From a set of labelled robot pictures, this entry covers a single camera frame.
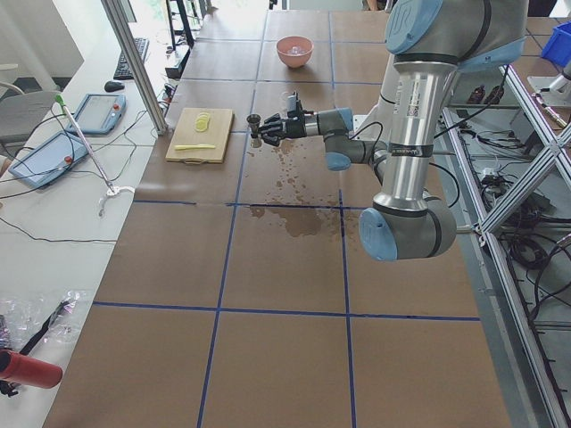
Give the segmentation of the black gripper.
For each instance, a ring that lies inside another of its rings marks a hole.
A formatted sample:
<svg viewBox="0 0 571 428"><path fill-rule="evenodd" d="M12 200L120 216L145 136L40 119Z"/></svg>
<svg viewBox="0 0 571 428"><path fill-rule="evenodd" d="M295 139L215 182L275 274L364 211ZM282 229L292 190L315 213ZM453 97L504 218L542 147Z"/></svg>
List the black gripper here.
<svg viewBox="0 0 571 428"><path fill-rule="evenodd" d="M318 134L318 114L315 111L298 111L281 117L278 113L265 119L261 129L282 129L283 138L296 139ZM279 146L282 136L279 133L260 133L265 144Z"/></svg>

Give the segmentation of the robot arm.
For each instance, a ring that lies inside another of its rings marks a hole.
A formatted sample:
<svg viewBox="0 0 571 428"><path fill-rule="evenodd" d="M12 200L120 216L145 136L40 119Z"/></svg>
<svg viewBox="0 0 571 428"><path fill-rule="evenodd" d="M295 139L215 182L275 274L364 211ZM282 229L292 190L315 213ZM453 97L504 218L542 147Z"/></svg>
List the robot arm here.
<svg viewBox="0 0 571 428"><path fill-rule="evenodd" d="M436 123L458 73L508 65L523 52L525 1L400 1L390 12L390 61L367 139L348 108L312 112L291 95L285 115L249 118L255 145L321 136L327 166L367 164L381 190L360 215L360 240L376 260L432 258L457 226L446 203L425 188Z"/></svg>

